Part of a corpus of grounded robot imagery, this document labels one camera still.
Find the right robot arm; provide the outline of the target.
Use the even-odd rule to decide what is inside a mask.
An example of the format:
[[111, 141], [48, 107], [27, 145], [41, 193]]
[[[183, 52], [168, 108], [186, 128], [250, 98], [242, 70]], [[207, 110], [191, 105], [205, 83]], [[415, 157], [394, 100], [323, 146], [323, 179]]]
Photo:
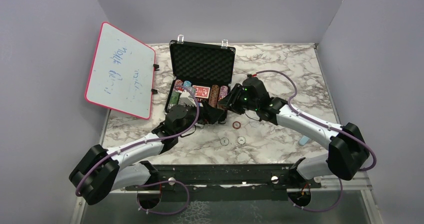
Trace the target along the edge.
[[370, 156], [361, 144], [364, 139], [356, 125], [338, 125], [303, 113], [284, 99], [270, 97], [263, 82], [256, 77], [236, 84], [218, 104], [237, 114], [254, 111], [260, 120], [297, 131], [328, 151], [313, 158], [301, 158], [290, 167], [288, 180], [296, 188], [319, 176], [335, 175], [349, 181]]

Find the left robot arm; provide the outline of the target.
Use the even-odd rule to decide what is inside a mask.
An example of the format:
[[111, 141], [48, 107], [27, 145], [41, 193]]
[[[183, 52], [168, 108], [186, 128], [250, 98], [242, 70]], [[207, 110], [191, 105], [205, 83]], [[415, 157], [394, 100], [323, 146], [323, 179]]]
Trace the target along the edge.
[[152, 189], [157, 184], [157, 176], [140, 161], [173, 148], [179, 137], [197, 122], [214, 124], [226, 115], [225, 110], [208, 103], [200, 107], [176, 105], [157, 127], [136, 141], [110, 149], [100, 144], [90, 147], [69, 175], [75, 195], [94, 205], [110, 191], [131, 186], [134, 181], [144, 189]]

